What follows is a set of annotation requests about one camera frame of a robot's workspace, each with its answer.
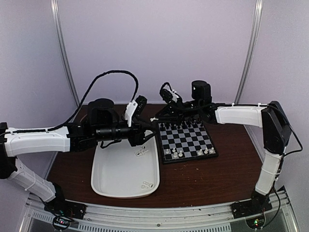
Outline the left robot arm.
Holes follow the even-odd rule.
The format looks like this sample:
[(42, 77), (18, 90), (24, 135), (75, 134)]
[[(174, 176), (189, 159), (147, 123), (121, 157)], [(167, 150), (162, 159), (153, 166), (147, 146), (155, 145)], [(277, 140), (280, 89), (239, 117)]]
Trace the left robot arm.
[(41, 152), (82, 152), (95, 149), (91, 187), (99, 195), (130, 199), (148, 196), (159, 185), (159, 165), (154, 128), (137, 117), (147, 104), (143, 96), (131, 101), (120, 116), (109, 99), (87, 106), (78, 123), (58, 129), (16, 129), (0, 125), (0, 177), (41, 197), (60, 215), (70, 207), (60, 186), (43, 180), (24, 165), (19, 155)]

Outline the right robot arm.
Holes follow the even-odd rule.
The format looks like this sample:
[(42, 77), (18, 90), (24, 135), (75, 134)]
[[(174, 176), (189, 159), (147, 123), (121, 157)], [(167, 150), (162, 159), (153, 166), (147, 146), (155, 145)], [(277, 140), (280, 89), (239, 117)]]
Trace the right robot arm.
[(201, 171), (182, 177), (181, 195), (204, 196), (204, 203), (240, 200), (258, 213), (278, 179), (291, 128), (281, 105), (213, 103), (205, 81), (192, 83), (192, 100), (164, 83), (166, 106), (156, 114), (162, 162), (193, 160)]

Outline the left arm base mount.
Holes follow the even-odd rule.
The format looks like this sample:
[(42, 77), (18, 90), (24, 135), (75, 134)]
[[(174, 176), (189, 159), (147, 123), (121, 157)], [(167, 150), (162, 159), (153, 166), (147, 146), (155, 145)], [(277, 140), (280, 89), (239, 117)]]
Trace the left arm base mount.
[(86, 212), (86, 205), (70, 201), (43, 203), (44, 210), (53, 215), (63, 216), (72, 219), (83, 219)]

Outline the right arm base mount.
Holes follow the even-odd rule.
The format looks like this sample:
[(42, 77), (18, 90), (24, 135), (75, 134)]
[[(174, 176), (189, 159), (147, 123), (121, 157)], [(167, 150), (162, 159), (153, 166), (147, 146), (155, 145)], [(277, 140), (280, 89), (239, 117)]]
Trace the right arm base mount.
[(231, 204), (234, 219), (261, 214), (271, 209), (272, 204), (269, 200), (266, 200), (265, 203), (260, 203), (258, 200), (251, 199), (242, 202), (237, 201)]

